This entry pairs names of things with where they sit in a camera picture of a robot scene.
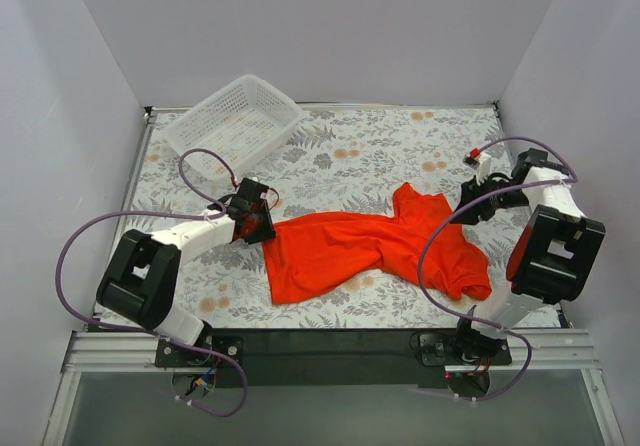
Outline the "orange t-shirt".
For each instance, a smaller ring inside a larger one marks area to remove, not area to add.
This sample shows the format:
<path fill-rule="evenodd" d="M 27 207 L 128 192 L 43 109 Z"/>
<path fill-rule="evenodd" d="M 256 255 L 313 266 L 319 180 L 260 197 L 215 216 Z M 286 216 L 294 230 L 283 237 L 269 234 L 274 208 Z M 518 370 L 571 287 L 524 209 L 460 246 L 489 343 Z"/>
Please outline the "orange t-shirt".
<path fill-rule="evenodd" d="M 486 255 L 465 239 L 460 225 L 436 230 L 452 213 L 443 194 L 421 194 L 405 183 L 392 204 L 390 216 L 321 212 L 277 223 L 276 237 L 262 245 L 273 303 L 327 294 L 372 269 L 453 300 L 490 296 Z"/>

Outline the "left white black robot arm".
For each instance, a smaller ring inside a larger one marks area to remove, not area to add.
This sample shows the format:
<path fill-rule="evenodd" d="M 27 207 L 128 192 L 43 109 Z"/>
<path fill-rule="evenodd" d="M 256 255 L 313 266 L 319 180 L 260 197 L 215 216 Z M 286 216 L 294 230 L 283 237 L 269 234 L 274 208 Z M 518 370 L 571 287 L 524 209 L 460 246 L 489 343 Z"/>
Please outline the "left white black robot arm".
<path fill-rule="evenodd" d="M 202 347 L 210 326 L 175 302 L 179 270 L 218 246 L 275 238 L 269 191 L 245 178 L 224 204 L 225 211 L 211 205 L 200 220 L 151 234 L 125 232 L 98 286 L 98 304 L 145 330 Z"/>

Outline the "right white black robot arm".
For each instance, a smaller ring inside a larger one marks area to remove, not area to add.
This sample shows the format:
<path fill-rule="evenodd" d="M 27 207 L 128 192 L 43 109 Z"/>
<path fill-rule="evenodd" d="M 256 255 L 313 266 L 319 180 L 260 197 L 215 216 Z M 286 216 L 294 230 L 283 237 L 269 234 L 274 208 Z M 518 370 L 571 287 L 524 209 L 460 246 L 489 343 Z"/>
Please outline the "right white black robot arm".
<path fill-rule="evenodd" d="M 469 314 L 499 325 L 461 319 L 455 348 L 465 361 L 491 359 L 506 347 L 505 328 L 511 328 L 546 305 L 573 301 L 582 292 L 605 237 L 604 225 L 578 208 L 570 190 L 569 168 L 531 148 L 518 155 L 509 176 L 492 173 L 491 157 L 474 150 L 465 163 L 475 170 L 461 185 L 459 206 L 484 194 L 496 195 L 465 211 L 456 224 L 476 225 L 499 209 L 527 206 L 532 215 L 515 244 L 506 266 L 509 282 Z"/>

